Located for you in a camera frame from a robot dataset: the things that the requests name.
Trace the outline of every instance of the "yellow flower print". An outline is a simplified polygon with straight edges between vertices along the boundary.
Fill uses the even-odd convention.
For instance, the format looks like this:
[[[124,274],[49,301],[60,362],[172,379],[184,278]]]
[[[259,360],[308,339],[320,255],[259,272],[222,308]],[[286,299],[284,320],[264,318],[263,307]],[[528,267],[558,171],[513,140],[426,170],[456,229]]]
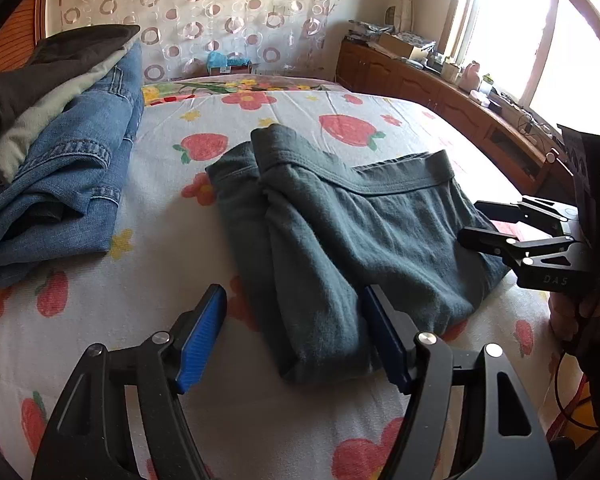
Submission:
[[[144,104],[147,105],[151,101],[160,98],[160,91],[155,86],[143,86],[142,95],[144,96]]]
[[[190,110],[186,114],[180,116],[180,118],[191,122],[191,121],[195,121],[198,117],[200,117],[200,115],[202,115],[202,114],[199,111]]]
[[[276,121],[274,119],[271,119],[270,117],[268,117],[266,119],[260,119],[260,120],[258,120],[258,126],[261,127],[261,128],[268,128],[269,126],[271,126],[275,122]]]
[[[133,251],[134,247],[131,244],[131,237],[133,236],[133,229],[124,229],[119,235],[113,235],[111,237],[111,247],[109,254],[114,260],[119,260],[123,253]]]

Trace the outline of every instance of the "window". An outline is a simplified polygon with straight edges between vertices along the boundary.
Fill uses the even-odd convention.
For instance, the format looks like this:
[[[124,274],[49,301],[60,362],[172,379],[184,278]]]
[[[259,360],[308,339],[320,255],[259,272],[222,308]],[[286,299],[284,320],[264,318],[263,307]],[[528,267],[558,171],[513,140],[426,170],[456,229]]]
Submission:
[[[457,60],[548,124],[600,133],[600,41],[569,0],[475,0]]]

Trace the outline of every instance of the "folded clothes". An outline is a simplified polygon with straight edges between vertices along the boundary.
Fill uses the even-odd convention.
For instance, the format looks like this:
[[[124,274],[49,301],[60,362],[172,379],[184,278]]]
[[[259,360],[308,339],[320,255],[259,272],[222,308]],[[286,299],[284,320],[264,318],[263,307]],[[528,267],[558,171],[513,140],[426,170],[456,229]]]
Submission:
[[[378,284],[421,330],[467,318],[507,271],[456,241],[495,230],[444,151],[349,168],[274,124],[207,173],[244,290],[281,375],[360,376],[377,364],[358,293]]]
[[[40,133],[13,182],[0,179],[0,287],[44,260],[109,250],[141,85],[136,43]]]
[[[66,104],[77,95],[90,88],[109,73],[109,70],[122,59],[136,42],[134,36],[107,59],[91,67],[84,74],[65,81],[44,95],[31,108],[27,108],[15,120],[13,126],[0,134],[0,176],[11,182],[20,165],[24,162],[29,147],[40,132],[59,114]]]
[[[88,72],[139,30],[137,25],[95,25],[40,40],[25,66],[0,72],[0,134],[44,95]]]

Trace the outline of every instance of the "floral bedsheet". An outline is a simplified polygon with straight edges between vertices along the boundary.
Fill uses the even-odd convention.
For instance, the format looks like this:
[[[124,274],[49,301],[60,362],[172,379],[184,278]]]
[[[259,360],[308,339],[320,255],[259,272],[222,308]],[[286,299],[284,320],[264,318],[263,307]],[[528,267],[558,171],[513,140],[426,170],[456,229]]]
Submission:
[[[321,79],[247,74],[199,77],[145,85],[142,88],[142,94],[144,95],[144,105],[151,106],[214,94],[275,92],[281,90],[346,91],[336,83]]]
[[[198,449],[224,480],[371,480],[395,440],[407,399],[383,371],[313,389],[285,384],[242,290],[205,167],[254,128],[286,124],[351,166],[446,149],[471,200],[519,193],[457,130],[420,105],[333,91],[228,92],[145,110],[128,183],[106,255],[49,262],[0,290],[0,449],[24,478],[58,395],[93,342],[134,346],[198,302],[210,283],[228,294],[228,316],[202,381],[182,397]],[[523,225],[501,229],[522,238]],[[509,273],[465,322],[443,338],[505,350],[547,428],[557,415],[550,388],[558,347],[547,294],[521,290]],[[560,371],[566,402],[579,376]],[[127,395],[139,471],[154,479],[138,415]],[[453,392],[434,478],[452,463],[461,409]]]

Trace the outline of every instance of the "wooden headboard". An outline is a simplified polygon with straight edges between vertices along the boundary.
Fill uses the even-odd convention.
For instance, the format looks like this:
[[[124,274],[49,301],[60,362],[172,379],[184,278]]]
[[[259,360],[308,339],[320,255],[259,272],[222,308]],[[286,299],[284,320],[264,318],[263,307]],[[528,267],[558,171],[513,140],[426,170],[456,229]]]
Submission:
[[[23,0],[0,28],[0,72],[21,67],[45,37],[45,0]]]

